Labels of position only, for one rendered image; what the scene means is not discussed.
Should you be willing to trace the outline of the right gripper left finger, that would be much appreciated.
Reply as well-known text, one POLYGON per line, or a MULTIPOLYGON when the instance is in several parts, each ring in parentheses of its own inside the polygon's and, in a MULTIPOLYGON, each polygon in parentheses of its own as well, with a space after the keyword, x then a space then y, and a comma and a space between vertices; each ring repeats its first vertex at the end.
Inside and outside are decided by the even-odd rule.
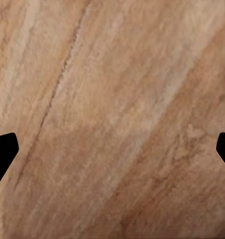
POLYGON ((14 132, 0 136, 0 181, 19 151, 14 132))

